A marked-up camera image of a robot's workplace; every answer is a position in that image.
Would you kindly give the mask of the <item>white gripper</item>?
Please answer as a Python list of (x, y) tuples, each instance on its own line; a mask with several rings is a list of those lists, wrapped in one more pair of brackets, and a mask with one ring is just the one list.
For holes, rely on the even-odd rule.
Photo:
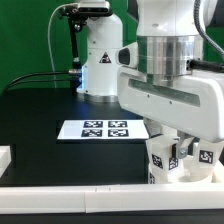
[(123, 109), (148, 118), (144, 125), (150, 138), (162, 134), (161, 124), (182, 131), (173, 146), (174, 158), (188, 155), (193, 136), (224, 140), (224, 74), (194, 70), (175, 78), (172, 87), (162, 87), (152, 85), (147, 74), (121, 67), (118, 100)]

